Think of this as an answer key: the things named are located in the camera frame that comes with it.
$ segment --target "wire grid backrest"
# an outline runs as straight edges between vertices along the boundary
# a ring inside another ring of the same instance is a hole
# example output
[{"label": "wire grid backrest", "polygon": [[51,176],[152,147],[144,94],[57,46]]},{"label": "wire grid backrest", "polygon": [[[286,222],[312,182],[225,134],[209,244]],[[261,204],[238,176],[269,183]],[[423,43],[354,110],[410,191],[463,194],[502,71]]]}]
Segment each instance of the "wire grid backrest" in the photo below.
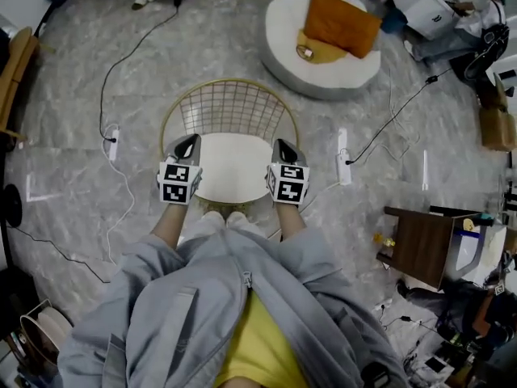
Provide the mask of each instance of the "wire grid backrest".
[{"label": "wire grid backrest", "polygon": [[185,95],[177,108],[186,133],[243,133],[270,144],[280,118],[287,113],[276,95],[237,79],[208,82]]}]

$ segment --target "zipper pull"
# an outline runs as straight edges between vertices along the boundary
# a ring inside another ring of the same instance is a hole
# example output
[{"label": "zipper pull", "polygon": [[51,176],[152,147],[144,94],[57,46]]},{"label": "zipper pull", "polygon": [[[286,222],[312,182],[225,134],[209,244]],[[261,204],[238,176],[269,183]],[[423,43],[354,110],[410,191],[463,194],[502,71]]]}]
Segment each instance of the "zipper pull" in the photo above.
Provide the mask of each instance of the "zipper pull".
[{"label": "zipper pull", "polygon": [[251,272],[244,272],[242,275],[244,276],[244,284],[248,289],[251,289]]}]

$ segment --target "yellow shirt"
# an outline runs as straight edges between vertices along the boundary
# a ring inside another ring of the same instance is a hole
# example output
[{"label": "yellow shirt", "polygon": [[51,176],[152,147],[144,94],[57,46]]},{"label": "yellow shirt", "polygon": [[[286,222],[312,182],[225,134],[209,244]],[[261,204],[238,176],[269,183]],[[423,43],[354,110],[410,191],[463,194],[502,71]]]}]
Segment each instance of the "yellow shirt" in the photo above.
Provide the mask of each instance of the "yellow shirt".
[{"label": "yellow shirt", "polygon": [[246,377],[267,388],[307,387],[289,342],[253,291],[214,387],[233,377]]}]

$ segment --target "black shoe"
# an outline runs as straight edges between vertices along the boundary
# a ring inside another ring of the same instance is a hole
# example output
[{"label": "black shoe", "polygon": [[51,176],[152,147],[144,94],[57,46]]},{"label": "black shoe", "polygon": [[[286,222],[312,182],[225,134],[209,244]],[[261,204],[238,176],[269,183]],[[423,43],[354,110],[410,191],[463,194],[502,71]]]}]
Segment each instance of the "black shoe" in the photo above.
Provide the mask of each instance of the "black shoe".
[{"label": "black shoe", "polygon": [[400,294],[405,299],[407,297],[407,293],[410,291],[410,288],[408,288],[406,286],[406,283],[404,283],[403,279],[397,280],[397,284],[395,285],[395,289],[398,291],[398,294]]}]

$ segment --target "white marker cube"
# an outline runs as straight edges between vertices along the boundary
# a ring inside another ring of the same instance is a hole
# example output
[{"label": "white marker cube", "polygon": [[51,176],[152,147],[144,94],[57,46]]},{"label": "white marker cube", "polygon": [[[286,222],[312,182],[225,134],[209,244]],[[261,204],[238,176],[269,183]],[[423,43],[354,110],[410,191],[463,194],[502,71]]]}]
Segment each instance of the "white marker cube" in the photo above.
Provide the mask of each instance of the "white marker cube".
[{"label": "white marker cube", "polygon": [[300,205],[309,189],[309,168],[272,163],[267,166],[267,188],[273,201]]},{"label": "white marker cube", "polygon": [[200,185],[202,172],[201,167],[178,164],[170,160],[160,162],[160,201],[188,205]]}]

